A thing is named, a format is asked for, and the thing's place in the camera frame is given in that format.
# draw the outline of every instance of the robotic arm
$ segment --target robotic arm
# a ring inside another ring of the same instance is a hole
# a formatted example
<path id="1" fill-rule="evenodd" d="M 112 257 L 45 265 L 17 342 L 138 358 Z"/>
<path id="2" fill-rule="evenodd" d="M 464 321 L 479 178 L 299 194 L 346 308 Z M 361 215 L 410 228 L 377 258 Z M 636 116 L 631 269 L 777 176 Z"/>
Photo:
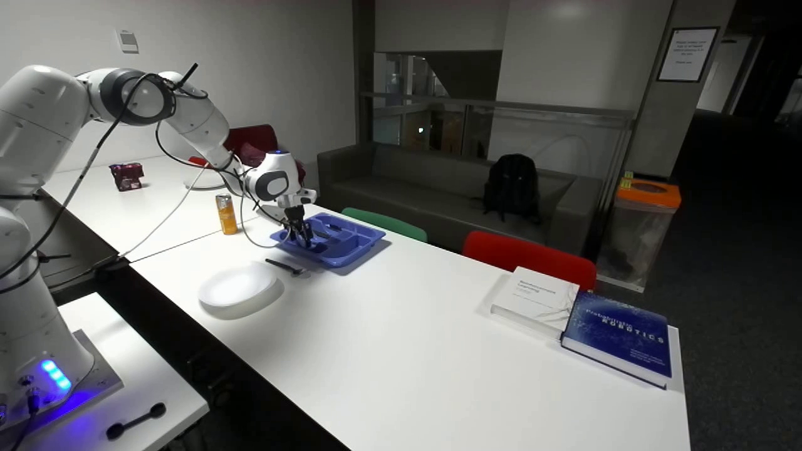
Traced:
<path id="1" fill-rule="evenodd" d="M 35 195 L 88 121 L 149 125 L 164 121 L 236 195 L 275 200 L 292 238 L 311 244 L 296 160 L 270 153 L 258 169 L 222 149 L 228 123 L 177 74 L 93 71 L 80 79 L 29 66 L 0 89 L 0 437 L 63 403 L 93 356 L 67 333 L 38 274 L 27 227 L 9 214 Z"/>

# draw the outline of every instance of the wall sign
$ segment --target wall sign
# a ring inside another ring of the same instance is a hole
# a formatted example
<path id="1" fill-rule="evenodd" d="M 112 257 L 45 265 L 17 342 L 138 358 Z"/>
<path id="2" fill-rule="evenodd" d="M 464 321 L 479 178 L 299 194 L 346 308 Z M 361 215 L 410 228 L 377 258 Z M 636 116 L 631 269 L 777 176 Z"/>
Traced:
<path id="1" fill-rule="evenodd" d="M 697 82 L 718 27 L 677 27 L 656 80 Z"/>

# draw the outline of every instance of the small bottle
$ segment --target small bottle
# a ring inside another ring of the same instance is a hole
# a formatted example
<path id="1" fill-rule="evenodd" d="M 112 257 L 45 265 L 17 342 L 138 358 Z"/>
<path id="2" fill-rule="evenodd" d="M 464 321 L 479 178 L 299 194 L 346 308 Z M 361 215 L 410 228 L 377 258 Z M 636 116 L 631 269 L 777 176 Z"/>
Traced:
<path id="1" fill-rule="evenodd" d="M 233 237 L 238 228 L 236 228 L 230 195 L 216 195 L 216 204 L 218 204 L 222 237 Z"/>

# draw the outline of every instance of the gray couch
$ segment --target gray couch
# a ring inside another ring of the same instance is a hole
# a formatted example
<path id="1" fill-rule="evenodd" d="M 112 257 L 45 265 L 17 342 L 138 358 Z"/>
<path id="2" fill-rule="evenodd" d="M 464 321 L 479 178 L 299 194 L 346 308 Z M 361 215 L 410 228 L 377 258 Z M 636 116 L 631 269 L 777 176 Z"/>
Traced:
<path id="1" fill-rule="evenodd" d="M 489 163 L 380 146 L 351 146 L 319 155 L 320 205 L 356 205 L 426 228 L 431 240 L 459 244 L 468 232 L 538 240 L 580 253 L 601 183 L 538 171 L 542 224 L 487 214 Z"/>

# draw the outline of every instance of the black backpack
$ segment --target black backpack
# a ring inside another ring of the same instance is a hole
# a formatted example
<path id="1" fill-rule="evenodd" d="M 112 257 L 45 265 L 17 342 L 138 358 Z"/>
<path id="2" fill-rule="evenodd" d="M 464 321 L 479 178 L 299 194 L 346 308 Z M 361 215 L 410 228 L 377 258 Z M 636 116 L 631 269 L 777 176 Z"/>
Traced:
<path id="1" fill-rule="evenodd" d="M 515 214 L 525 220 L 538 224 L 535 205 L 535 169 L 529 155 L 510 153 L 500 155 L 489 173 L 483 185 L 483 210 Z"/>

